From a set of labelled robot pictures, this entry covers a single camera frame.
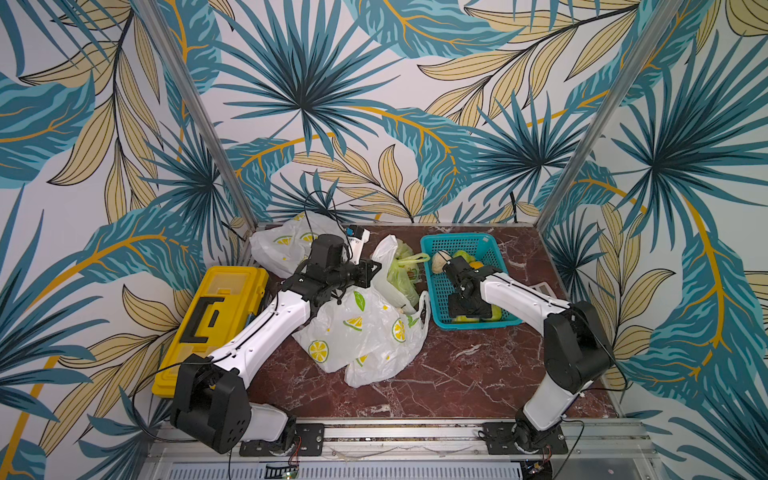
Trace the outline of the teal plastic basket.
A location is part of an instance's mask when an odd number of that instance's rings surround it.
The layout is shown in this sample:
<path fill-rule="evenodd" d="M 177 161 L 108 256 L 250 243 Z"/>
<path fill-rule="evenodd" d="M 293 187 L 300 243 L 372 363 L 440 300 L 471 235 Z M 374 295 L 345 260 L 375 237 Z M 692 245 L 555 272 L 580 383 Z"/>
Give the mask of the teal plastic basket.
<path fill-rule="evenodd" d="M 435 324 L 443 330 L 486 330 L 517 326 L 515 315 L 480 296 L 487 274 L 508 272 L 496 239 L 487 233 L 448 233 L 422 237 L 428 256 L 427 290 Z"/>

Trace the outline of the yellow plastic toolbox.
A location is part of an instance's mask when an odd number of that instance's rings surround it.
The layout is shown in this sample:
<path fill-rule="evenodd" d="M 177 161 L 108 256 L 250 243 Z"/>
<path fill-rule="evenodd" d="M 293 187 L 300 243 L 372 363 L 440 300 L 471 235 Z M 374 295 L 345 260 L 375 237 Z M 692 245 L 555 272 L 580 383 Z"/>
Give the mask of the yellow plastic toolbox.
<path fill-rule="evenodd" d="M 262 268 L 209 268 L 153 378 L 152 393 L 172 398 L 180 362 L 191 355 L 205 358 L 239 334 L 258 310 L 268 279 Z"/>

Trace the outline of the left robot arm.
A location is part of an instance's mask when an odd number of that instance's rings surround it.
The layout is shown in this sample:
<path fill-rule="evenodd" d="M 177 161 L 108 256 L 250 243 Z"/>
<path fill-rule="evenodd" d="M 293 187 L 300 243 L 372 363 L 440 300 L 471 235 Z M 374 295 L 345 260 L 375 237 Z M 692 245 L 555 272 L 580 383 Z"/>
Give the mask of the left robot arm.
<path fill-rule="evenodd" d="M 220 454 L 242 440 L 292 447 L 294 420 L 277 407 L 251 403 L 248 388 L 277 347 L 323 305 L 350 287 L 370 286 L 382 265 L 361 256 L 369 238 L 360 226 L 341 236 L 318 236 L 308 258 L 281 283 L 260 315 L 207 357 L 193 355 L 181 363 L 171 425 Z"/>

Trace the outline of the white calculator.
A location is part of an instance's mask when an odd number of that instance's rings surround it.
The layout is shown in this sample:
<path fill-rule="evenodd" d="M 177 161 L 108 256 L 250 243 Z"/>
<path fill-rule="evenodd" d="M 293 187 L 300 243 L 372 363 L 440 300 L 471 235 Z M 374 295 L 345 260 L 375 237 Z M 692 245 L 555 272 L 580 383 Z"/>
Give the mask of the white calculator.
<path fill-rule="evenodd" d="M 547 282 L 540 282 L 538 284 L 533 285 L 533 288 L 537 290 L 538 292 L 545 294 L 550 297 L 557 297 L 554 290 L 550 287 L 550 285 Z"/>

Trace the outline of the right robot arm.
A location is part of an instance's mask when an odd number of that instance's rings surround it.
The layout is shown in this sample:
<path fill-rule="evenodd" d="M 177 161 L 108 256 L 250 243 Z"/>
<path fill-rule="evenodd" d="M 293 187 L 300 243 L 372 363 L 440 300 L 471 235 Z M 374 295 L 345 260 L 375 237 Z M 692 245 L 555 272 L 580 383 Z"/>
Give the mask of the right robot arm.
<path fill-rule="evenodd" d="M 508 441 L 529 454 L 550 446 L 563 414 L 616 363 L 596 308 L 547 296 L 491 266 L 473 268 L 462 257 L 449 260 L 443 272 L 454 286 L 452 316 L 487 318 L 497 306 L 543 338 L 545 375 L 517 412 Z"/>

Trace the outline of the right metal corner post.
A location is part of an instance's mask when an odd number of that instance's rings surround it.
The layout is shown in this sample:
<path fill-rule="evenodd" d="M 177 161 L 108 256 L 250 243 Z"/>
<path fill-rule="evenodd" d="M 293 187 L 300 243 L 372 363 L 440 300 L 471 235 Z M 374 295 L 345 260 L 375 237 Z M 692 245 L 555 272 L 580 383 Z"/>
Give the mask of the right metal corner post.
<path fill-rule="evenodd" d="M 607 98 L 597 110 L 584 138 L 579 142 L 569 164 L 563 169 L 558 183 L 553 188 L 548 202 L 534 224 L 539 232 L 545 231 L 552 223 L 558 205 L 566 196 L 570 185 L 585 163 L 588 154 L 600 137 L 603 129 L 614 111 L 620 106 L 632 84 L 644 69 L 645 62 L 652 55 L 656 44 L 661 39 L 665 29 L 673 20 L 681 6 L 681 0 L 662 1 L 650 18 L 648 27 L 639 36 L 637 46 L 630 52 L 626 66 L 617 74 L 612 88 L 607 92 Z"/>

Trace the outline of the white lemon print plastic bags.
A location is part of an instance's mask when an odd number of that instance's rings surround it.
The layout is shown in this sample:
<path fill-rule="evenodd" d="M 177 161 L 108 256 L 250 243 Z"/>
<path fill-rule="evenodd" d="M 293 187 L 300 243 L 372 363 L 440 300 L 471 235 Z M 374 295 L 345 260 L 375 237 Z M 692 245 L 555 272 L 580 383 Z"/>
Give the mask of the white lemon print plastic bags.
<path fill-rule="evenodd" d="M 306 218 L 301 213 L 277 227 L 255 232 L 250 237 L 251 255 L 268 272 L 287 278 L 308 257 L 312 242 L 322 234 L 340 236 L 341 230 L 327 216 L 309 212 Z"/>

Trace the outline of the metal corner post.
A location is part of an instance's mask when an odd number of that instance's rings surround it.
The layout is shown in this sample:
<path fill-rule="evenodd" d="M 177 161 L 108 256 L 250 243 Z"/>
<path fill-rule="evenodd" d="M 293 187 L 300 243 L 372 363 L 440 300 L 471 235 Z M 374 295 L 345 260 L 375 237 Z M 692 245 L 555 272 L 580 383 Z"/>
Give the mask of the metal corner post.
<path fill-rule="evenodd" d="M 644 69 L 645 62 L 652 55 L 656 44 L 661 39 L 665 29 L 673 20 L 681 6 L 681 0 L 662 1 L 650 18 L 648 27 L 639 36 L 637 46 L 630 52 L 626 66 L 617 74 L 612 88 L 607 92 L 607 98 L 597 110 L 584 138 L 579 142 L 569 164 L 563 169 L 558 183 L 553 188 L 548 202 L 534 224 L 539 232 L 545 231 L 552 223 L 558 205 L 566 196 L 570 185 L 585 163 L 588 154 L 600 137 L 603 129 L 614 111 L 620 106 L 632 84 Z"/>
<path fill-rule="evenodd" d="M 183 55 L 175 45 L 170 27 L 157 6 L 157 2 L 138 0 L 135 2 L 135 5 L 145 23 L 150 38 L 154 41 L 160 56 L 165 62 L 166 68 L 169 70 L 171 78 L 179 90 L 181 99 L 186 103 L 190 116 L 212 155 L 214 164 L 219 169 L 224 184 L 229 188 L 236 209 L 245 220 L 247 226 L 255 231 L 258 227 L 258 220 L 254 216 L 250 203 L 243 193 L 232 164 L 183 60 Z"/>

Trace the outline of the left metal corner post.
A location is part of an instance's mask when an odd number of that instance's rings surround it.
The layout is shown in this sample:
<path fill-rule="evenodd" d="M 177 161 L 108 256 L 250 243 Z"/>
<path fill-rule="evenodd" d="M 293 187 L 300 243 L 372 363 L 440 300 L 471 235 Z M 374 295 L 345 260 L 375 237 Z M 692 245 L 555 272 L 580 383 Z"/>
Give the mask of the left metal corner post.
<path fill-rule="evenodd" d="M 157 6 L 157 2 L 138 0 L 135 2 L 135 5 L 145 23 L 150 38 L 154 41 L 160 56 L 165 62 L 166 68 L 169 70 L 171 78 L 179 90 L 181 99 L 186 103 L 190 116 L 212 155 L 214 164 L 219 169 L 224 184 L 229 188 L 236 209 L 245 220 L 247 226 L 255 231 L 258 227 L 258 220 L 254 216 L 250 203 L 243 193 L 232 164 L 183 60 L 183 55 L 175 45 L 170 27 Z"/>

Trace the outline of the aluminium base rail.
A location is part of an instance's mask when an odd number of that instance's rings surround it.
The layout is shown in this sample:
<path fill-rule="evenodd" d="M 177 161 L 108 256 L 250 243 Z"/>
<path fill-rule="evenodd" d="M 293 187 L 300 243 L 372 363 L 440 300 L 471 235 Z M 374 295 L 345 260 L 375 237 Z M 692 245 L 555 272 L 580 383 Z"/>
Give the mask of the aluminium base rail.
<path fill-rule="evenodd" d="M 534 454 L 500 444 L 501 419 L 303 419 L 296 457 L 242 444 L 217 454 L 202 444 L 149 450 L 142 479 L 664 479 L 658 450 L 638 420 L 568 419 Z"/>

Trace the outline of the green avocado print plastic bag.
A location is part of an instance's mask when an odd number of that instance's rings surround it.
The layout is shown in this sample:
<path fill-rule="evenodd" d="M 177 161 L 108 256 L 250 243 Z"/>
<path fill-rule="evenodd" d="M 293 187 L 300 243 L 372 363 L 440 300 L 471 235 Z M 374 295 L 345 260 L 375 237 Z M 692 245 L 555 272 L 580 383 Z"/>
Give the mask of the green avocado print plastic bag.
<path fill-rule="evenodd" d="M 416 285 L 421 281 L 421 267 L 429 259 L 429 255 L 415 253 L 405 242 L 400 239 L 397 240 L 395 255 L 387 279 L 412 307 L 418 305 L 419 293 Z"/>

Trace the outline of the white pear front left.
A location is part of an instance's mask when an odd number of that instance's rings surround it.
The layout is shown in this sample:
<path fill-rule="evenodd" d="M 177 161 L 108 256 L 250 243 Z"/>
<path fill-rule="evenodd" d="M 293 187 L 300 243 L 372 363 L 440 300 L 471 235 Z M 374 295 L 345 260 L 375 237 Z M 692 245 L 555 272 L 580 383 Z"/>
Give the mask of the white pear front left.
<path fill-rule="evenodd" d="M 437 251 L 431 259 L 431 272 L 435 275 L 442 274 L 451 259 L 452 257 L 448 252 L 443 250 Z"/>

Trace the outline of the white lemon print bag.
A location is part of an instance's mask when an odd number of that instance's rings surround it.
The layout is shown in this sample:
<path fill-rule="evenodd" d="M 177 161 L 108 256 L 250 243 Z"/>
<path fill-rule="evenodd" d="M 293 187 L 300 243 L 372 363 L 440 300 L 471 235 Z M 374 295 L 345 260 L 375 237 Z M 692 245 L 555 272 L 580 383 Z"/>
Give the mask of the white lemon print bag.
<path fill-rule="evenodd" d="M 432 309 L 429 293 L 416 307 L 387 279 L 398 238 L 379 242 L 372 258 L 382 264 L 369 288 L 354 287 L 340 302 L 321 307 L 293 339 L 322 371 L 344 372 L 352 388 L 389 380 L 403 371 L 424 346 Z"/>

